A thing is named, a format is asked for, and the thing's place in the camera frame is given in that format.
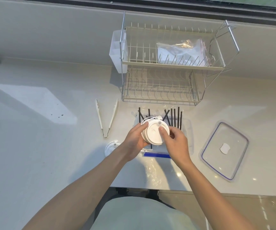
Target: upper rack shelf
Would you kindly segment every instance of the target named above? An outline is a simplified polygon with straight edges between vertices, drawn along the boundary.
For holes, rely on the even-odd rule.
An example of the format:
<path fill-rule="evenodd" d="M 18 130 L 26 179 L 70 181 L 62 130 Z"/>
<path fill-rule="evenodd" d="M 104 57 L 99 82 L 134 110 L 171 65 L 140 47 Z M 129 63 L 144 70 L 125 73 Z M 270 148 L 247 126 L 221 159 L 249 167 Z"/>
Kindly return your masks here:
<path fill-rule="evenodd" d="M 239 53 L 232 33 L 234 28 L 227 21 L 216 31 L 133 22 L 125 25 L 124 15 L 120 37 L 121 63 L 223 71 Z M 224 61 L 217 41 L 226 33 L 230 33 L 236 47 L 236 55 L 228 63 Z"/>

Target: person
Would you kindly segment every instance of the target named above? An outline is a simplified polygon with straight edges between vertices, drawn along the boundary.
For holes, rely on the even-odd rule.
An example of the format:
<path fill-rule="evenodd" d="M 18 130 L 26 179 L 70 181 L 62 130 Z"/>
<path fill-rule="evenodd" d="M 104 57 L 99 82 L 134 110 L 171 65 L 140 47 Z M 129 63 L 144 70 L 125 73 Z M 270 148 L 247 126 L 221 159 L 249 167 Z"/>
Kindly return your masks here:
<path fill-rule="evenodd" d="M 94 169 L 68 185 L 45 204 L 25 225 L 33 229 L 81 229 L 117 174 L 147 146 L 141 132 L 148 122 L 133 127 L 125 140 Z M 188 141 L 181 130 L 162 127 L 159 132 L 168 153 L 186 176 L 207 220 L 214 230 L 255 230 L 204 177 L 190 159 Z M 143 197 L 119 197 L 108 201 L 92 230 L 97 229 L 196 229 L 190 218 L 159 201 Z"/>

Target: forearm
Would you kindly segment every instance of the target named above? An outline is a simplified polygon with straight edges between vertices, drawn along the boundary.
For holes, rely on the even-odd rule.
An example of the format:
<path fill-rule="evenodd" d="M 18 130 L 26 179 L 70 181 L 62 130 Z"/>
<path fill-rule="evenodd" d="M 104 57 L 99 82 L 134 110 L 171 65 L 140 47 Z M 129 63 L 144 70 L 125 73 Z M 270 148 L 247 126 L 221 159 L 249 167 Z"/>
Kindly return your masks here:
<path fill-rule="evenodd" d="M 117 148 L 98 166 L 53 197 L 23 230 L 80 229 L 125 163 Z"/>
<path fill-rule="evenodd" d="M 192 163 L 182 166 L 189 185 L 214 230 L 255 230 Z"/>

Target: person's left hand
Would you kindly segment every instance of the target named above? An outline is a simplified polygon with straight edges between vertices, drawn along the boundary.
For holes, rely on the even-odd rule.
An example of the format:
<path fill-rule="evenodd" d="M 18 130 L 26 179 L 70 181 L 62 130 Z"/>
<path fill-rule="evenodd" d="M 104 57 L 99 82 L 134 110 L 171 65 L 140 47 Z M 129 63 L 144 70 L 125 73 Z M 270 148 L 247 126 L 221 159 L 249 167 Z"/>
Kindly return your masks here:
<path fill-rule="evenodd" d="M 138 123 L 128 132 L 123 143 L 117 147 L 121 153 L 124 153 L 126 161 L 134 159 L 138 153 L 149 144 L 145 142 L 141 136 L 142 131 L 146 129 L 148 125 L 148 122 L 145 122 L 142 125 Z"/>

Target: person's right hand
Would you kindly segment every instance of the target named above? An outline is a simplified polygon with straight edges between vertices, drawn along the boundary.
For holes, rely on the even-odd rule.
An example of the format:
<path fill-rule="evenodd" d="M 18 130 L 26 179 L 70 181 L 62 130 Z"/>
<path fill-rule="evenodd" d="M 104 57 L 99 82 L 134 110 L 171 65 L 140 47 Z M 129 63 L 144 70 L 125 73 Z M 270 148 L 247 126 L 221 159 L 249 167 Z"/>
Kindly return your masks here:
<path fill-rule="evenodd" d="M 177 127 L 169 127 L 171 136 L 163 127 L 159 127 L 159 133 L 166 143 L 168 153 L 175 164 L 182 169 L 182 166 L 191 163 L 188 140 L 184 133 Z"/>

